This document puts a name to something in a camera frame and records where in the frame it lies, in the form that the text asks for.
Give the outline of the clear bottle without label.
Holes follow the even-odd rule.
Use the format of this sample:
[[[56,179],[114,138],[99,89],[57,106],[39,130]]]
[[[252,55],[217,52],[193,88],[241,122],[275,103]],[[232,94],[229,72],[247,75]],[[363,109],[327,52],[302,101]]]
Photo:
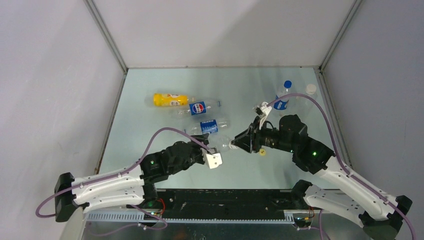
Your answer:
[[[307,94],[305,89],[302,92],[303,95],[306,95],[314,100],[317,99],[318,94],[317,94],[317,90],[315,94]],[[298,116],[303,119],[306,118],[308,116],[308,114],[310,113],[312,107],[314,106],[314,103],[312,101],[310,101],[308,98],[304,98],[301,96],[297,96],[297,114]]]

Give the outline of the blue bottle cap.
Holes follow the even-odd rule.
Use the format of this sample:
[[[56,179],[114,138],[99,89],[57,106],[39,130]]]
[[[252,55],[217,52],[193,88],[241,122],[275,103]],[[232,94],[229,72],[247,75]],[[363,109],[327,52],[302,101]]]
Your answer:
[[[284,87],[287,88],[287,89],[291,88],[292,87],[292,82],[290,80],[286,80],[284,82]]]

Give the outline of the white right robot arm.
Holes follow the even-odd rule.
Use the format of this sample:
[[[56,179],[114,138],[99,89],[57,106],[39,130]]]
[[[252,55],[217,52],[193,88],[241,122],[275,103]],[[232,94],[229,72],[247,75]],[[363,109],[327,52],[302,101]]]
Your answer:
[[[295,208],[310,206],[332,212],[357,224],[373,240],[397,237],[412,206],[408,197],[382,191],[339,161],[333,150],[308,135],[307,126],[297,115],[283,116],[279,128],[267,128],[260,122],[256,117],[231,144],[248,153],[258,153],[263,147],[291,153],[292,162],[299,169],[344,192],[343,196],[326,193],[308,181],[299,180],[290,196]]]

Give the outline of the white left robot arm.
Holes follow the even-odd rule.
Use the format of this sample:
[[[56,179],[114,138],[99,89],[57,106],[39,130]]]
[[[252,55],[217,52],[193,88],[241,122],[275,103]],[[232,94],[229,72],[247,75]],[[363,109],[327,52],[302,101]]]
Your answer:
[[[121,205],[153,208],[158,202],[154,184],[194,164],[215,169],[222,164],[222,158],[216,148],[205,150],[194,141],[177,141],[147,154],[135,167],[77,178],[70,172],[63,173],[54,188],[55,221],[67,222],[78,208],[84,213]]]

